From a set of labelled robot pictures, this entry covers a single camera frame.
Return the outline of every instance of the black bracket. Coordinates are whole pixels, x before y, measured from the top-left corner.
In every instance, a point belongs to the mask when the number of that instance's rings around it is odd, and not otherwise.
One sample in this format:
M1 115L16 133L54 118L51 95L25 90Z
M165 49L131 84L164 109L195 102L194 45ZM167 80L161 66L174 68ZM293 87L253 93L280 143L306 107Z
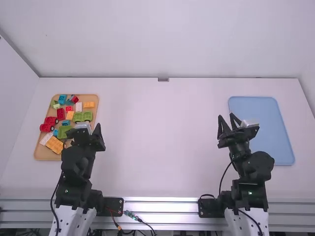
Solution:
M123 198L103 198L103 209L97 212L97 216L111 216L120 217L124 213L124 199Z
M217 199L201 198L198 200L198 215L200 218L224 218Z

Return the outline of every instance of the red lego brick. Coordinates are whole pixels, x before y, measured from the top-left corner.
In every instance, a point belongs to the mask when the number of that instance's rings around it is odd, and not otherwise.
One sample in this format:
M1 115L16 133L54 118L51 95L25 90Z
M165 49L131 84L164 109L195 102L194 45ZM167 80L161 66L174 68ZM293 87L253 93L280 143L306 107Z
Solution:
M71 99L71 102L74 102L74 103L77 103L79 101L79 98L77 96L74 96L72 99Z
M64 120L65 119L64 108L57 109L57 118L58 118L58 120Z
M66 107L65 107L65 111L66 111L66 112L73 111L73 107L72 107L72 106L66 106Z

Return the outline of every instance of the white lego brick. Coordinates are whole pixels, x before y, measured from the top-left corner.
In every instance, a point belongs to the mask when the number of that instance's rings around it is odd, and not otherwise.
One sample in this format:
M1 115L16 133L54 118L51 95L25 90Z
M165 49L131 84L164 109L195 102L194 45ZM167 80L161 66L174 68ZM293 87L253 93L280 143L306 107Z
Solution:
M42 145L46 145L47 141L53 136L53 132L47 133L44 138L39 142Z
M75 111L76 112L81 112L82 111L82 102L77 102L75 104Z

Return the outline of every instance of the lego brick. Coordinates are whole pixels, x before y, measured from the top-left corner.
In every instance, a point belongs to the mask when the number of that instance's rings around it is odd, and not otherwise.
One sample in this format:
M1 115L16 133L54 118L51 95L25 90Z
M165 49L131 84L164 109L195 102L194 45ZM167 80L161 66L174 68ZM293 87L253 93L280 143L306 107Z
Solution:
M56 105L56 104L58 104L58 101L56 101L56 100L51 100L50 106L51 106L52 108L53 108L54 105Z
M53 106L53 108L55 108L55 109L60 108L60 104L59 104L59 103L55 104L55 105Z
M82 121L83 121L82 112L76 112L76 113L74 113L73 121L74 121L74 122L82 122Z
M41 124L39 126L39 130L41 132L50 132L50 131L53 131L54 129L55 129L54 126L51 124Z
M53 132L47 133L39 143L42 145L45 145L47 143L47 141L51 138L51 136L53 136Z
M65 104L66 104L66 105L68 105L68 106L72 106L72 105L74 105L74 103L73 103L73 102L71 102L71 100L70 100L70 99L67 99L67 101L65 102Z
M74 111L69 111L69 112L67 112L67 116L66 116L65 119L72 120L73 119L73 115L74 115Z
M77 102L75 104L75 111L76 112L81 112L82 111L82 102Z
M58 124L59 120L57 119L57 117L46 117L44 124L50 124L50 125L55 125Z
M66 112L73 111L73 107L72 106L66 106L65 111Z
M57 138L58 139L66 139L67 138L67 135L65 134L66 131L72 129L72 126L71 125L64 125L64 126L60 126L59 127L59 130L58 130L58 136Z
M64 120L65 119L64 108L57 109L57 119L58 120Z
M94 108L95 102L85 102L83 108Z
M62 126L65 126L65 125L70 125L70 121L69 120L64 120L62 123L61 123Z
M92 121L93 114L91 111L86 111L83 113L82 121Z
M79 101L79 98L77 96L74 96L72 99L71 99L72 102L74 103L77 103Z
M63 143L55 136L52 136L45 145L56 154L60 154L63 150Z
M58 136L58 130L57 130L57 129L54 130L53 135L54 135L55 137Z
M60 105L64 105L66 100L67 100L67 95L66 94L61 94L59 96L58 102L59 102Z

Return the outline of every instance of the metal frame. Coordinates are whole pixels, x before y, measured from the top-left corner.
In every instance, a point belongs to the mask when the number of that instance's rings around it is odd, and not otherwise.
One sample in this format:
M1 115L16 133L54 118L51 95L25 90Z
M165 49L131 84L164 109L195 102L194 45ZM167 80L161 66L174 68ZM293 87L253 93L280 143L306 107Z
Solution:
M199 218L198 198L124 197L124 210L135 212L155 230L227 231L224 218ZM268 199L269 231L315 232L315 200ZM49 199L0 199L0 228L51 228ZM127 216L116 217L123 229L148 230ZM116 229L111 217L96 217L92 229Z

